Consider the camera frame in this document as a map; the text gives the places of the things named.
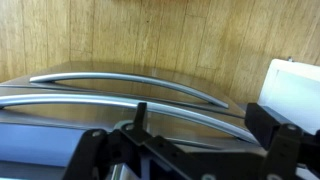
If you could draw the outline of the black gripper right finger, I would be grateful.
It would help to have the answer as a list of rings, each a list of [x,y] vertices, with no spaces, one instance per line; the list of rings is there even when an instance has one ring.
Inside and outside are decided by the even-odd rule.
[[[260,175],[265,180],[298,180],[296,169],[302,164],[320,176],[320,136],[306,132],[288,121],[278,121],[257,103],[246,108],[245,126],[267,151]]]

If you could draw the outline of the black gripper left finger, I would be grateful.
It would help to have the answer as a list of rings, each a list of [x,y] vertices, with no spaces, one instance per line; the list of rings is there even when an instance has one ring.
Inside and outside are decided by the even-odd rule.
[[[85,131],[63,180],[104,180],[112,166],[120,165],[140,180],[186,179],[186,153],[143,129],[146,109],[146,103],[139,103],[134,121],[111,133],[103,129]]]

